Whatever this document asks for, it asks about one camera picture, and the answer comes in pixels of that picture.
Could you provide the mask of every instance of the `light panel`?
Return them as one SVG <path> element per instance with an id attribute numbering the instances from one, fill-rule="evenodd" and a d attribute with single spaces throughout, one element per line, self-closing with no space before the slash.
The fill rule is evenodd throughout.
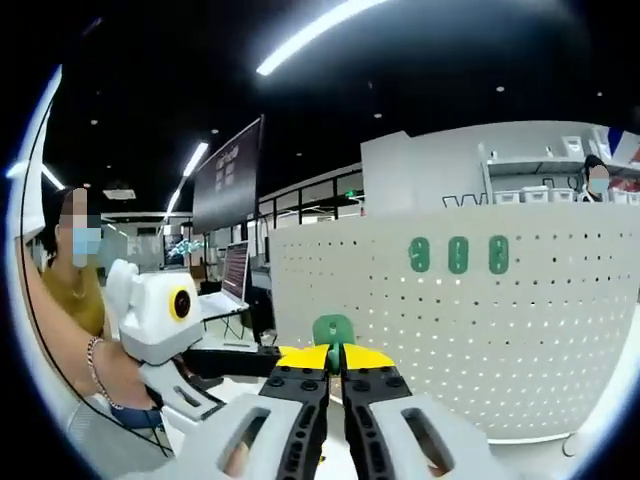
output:
<path id="1" fill-rule="evenodd" d="M 191 160 L 189 160 L 189 163 L 187 163 L 187 166 L 185 167 L 184 172 L 182 173 L 183 177 L 188 177 L 193 173 L 193 170 L 196 168 L 196 165 L 198 165 L 198 162 L 204 155 L 204 152 L 207 151 L 207 148 L 209 148 L 208 143 L 202 142 L 200 143 L 200 145 L 198 145 L 198 147 L 196 148 L 196 151 L 193 152 L 193 155 L 191 156 Z"/>
<path id="2" fill-rule="evenodd" d="M 53 173 L 51 173 L 51 170 L 49 170 L 49 168 L 46 165 L 42 165 L 42 173 L 44 174 L 45 177 L 47 177 L 49 179 L 49 181 L 51 183 L 53 183 L 53 185 L 58 189 L 58 190 L 62 190 L 64 189 L 64 185 L 60 182 L 60 180 L 58 180 L 55 175 Z"/>
<path id="3" fill-rule="evenodd" d="M 311 24 L 307 25 L 281 45 L 264 62 L 262 62 L 256 72 L 263 76 L 271 74 L 289 57 L 293 56 L 298 52 L 298 50 L 301 50 L 330 28 L 335 27 L 339 23 L 342 23 L 371 7 L 375 7 L 376 5 L 387 1 L 389 0 L 348 0 L 347 2 L 338 5 Z"/>
<path id="4" fill-rule="evenodd" d="M 176 202 L 178 201 L 179 197 L 180 189 L 176 190 L 175 192 L 173 192 L 173 195 L 171 195 L 171 200 L 169 200 L 169 206 L 167 207 L 167 215 L 173 212 L 173 207 L 176 206 Z"/>

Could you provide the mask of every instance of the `white storage bin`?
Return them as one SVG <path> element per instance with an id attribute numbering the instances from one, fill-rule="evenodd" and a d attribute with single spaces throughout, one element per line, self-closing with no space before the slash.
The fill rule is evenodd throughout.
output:
<path id="1" fill-rule="evenodd" d="M 584 158 L 584 149 L 580 137 L 562 137 L 562 143 L 564 143 L 564 147 L 567 149 L 567 157 Z"/>
<path id="2" fill-rule="evenodd" d="M 524 187 L 521 191 L 524 203 L 549 203 L 549 187 Z"/>
<path id="3" fill-rule="evenodd" d="M 551 201 L 553 203 L 575 202 L 576 192 L 570 188 L 554 188 L 551 190 Z"/>
<path id="4" fill-rule="evenodd" d="M 494 192 L 493 196 L 496 205 L 512 205 L 520 203 L 520 192 L 518 190 Z"/>
<path id="5" fill-rule="evenodd" d="M 629 205 L 640 206 L 640 192 L 628 192 L 627 199 Z"/>
<path id="6" fill-rule="evenodd" d="M 629 194 L 624 190 L 611 189 L 609 190 L 609 200 L 612 203 L 624 204 L 629 203 Z"/>

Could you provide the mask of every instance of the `monitor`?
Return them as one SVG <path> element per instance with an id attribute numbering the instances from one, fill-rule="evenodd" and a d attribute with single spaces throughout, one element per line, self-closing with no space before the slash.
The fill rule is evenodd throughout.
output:
<path id="1" fill-rule="evenodd" d="M 225 143 L 195 174 L 193 233 L 229 228 L 256 211 L 262 118 Z"/>
<path id="2" fill-rule="evenodd" d="M 233 243 L 227 247 L 222 290 L 241 302 L 245 299 L 248 263 L 249 242 Z"/>
<path id="3" fill-rule="evenodd" d="M 184 240 L 181 233 L 173 233 L 162 236 L 162 243 L 164 244 L 164 264 L 169 265 L 181 265 L 184 266 L 184 256 L 182 254 L 171 255 L 173 249 Z"/>

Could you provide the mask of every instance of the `hand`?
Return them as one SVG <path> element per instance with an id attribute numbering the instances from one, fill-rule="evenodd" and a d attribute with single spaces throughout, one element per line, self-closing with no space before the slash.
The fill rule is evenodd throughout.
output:
<path id="1" fill-rule="evenodd" d="M 123 407 L 150 410 L 153 401 L 140 378 L 137 361 L 120 342 L 100 342 L 93 352 L 96 375 L 111 400 Z"/>
<path id="2" fill-rule="evenodd" d="M 231 478 L 239 478 L 244 471 L 244 466 L 247 463 L 248 456 L 249 447 L 247 447 L 243 442 L 231 453 L 231 456 L 227 461 L 227 465 L 224 468 L 224 473 L 229 475 Z"/>
<path id="3" fill-rule="evenodd" d="M 433 467 L 431 465 L 429 465 L 429 471 L 431 472 L 431 475 L 433 475 L 434 477 L 441 477 L 442 475 L 445 474 L 445 471 L 442 470 L 441 468 Z"/>
<path id="4" fill-rule="evenodd" d="M 178 354 L 175 357 L 173 357 L 172 360 L 176 368 L 182 374 L 183 377 L 191 378 L 195 376 L 195 374 L 187 368 L 187 365 L 184 363 L 184 358 L 182 358 L 182 355 Z"/>

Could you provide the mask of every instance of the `black ceiling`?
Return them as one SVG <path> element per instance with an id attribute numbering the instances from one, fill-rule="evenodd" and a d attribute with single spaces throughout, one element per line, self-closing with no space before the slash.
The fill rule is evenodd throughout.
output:
<path id="1" fill-rule="evenodd" d="M 199 141 L 215 149 L 259 114 L 261 195 L 355 163 L 362 141 L 398 130 L 566 119 L 640 131 L 637 33 L 621 2 L 390 0 L 272 75 L 255 72 L 338 3 L 139 0 L 30 16 L 34 33 L 13 59 L 33 63 L 20 90 L 37 92 L 63 63 L 45 163 L 69 185 L 135 190 L 126 203 L 102 196 L 103 211 L 159 211 Z M 20 122 L 29 98 L 17 102 Z M 191 210 L 192 191 L 175 210 Z"/>

